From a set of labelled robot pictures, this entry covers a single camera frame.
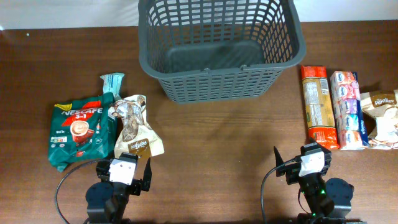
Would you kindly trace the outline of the beige brown snack bag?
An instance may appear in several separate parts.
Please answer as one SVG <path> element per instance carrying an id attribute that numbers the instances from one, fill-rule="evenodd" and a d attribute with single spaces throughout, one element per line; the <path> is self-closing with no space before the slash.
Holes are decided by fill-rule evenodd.
<path id="1" fill-rule="evenodd" d="M 149 158 L 164 153 L 164 145 L 159 135 L 147 122 L 147 98 L 132 95 L 116 101 L 109 114 L 121 119 L 123 129 L 114 147 L 114 156 L 130 153 L 140 158 Z"/>
<path id="2" fill-rule="evenodd" d="M 368 135 L 373 149 L 397 149 L 397 90 L 379 90 L 361 94 L 361 109 L 376 121 Z"/>

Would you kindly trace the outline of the orange biscuit package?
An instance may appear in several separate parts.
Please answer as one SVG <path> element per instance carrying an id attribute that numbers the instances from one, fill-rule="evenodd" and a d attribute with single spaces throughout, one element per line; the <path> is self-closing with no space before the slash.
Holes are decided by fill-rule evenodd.
<path id="1" fill-rule="evenodd" d="M 308 136 L 327 149 L 339 149 L 326 68 L 301 66 Z"/>

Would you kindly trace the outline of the green Nescafe coffee bag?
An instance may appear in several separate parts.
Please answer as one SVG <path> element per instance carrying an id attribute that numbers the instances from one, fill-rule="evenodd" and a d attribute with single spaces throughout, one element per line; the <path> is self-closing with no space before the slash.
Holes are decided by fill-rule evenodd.
<path id="1" fill-rule="evenodd" d="M 116 143 L 116 118 L 108 114 L 112 93 L 58 103 L 53 107 L 48 160 L 59 172 L 70 164 L 111 155 Z"/>

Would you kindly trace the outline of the light teal wipes packet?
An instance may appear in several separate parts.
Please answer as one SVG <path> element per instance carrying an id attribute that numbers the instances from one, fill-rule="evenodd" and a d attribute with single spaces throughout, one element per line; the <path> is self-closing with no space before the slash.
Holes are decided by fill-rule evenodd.
<path id="1" fill-rule="evenodd" d="M 123 78 L 123 73 L 110 73 L 101 75 L 100 79 L 103 81 L 103 93 L 112 93 L 115 101 L 120 100 L 120 90 Z"/>

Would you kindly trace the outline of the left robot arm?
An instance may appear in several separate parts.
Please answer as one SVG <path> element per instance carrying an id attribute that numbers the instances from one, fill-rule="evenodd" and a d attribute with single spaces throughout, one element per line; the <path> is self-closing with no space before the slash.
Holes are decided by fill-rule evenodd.
<path id="1" fill-rule="evenodd" d="M 143 178 L 134 178 L 138 160 L 139 156 L 124 152 L 119 158 L 97 163 L 100 182 L 93 184 L 85 195 L 88 223 L 132 222 L 124 217 L 129 198 L 148 192 L 152 180 L 150 159 L 146 162 Z"/>

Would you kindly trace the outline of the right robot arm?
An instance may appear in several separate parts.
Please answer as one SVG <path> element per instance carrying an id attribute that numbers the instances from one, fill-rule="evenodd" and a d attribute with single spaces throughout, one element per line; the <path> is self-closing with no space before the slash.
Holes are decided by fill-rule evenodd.
<path id="1" fill-rule="evenodd" d="M 274 148 L 276 176 L 285 176 L 289 185 L 299 184 L 309 211 L 297 215 L 291 223 L 298 224 L 365 224 L 358 219 L 347 219 L 352 209 L 354 187 L 340 178 L 323 180 L 331 165 L 331 151 L 317 142 L 303 145 L 300 154 L 284 161 Z"/>

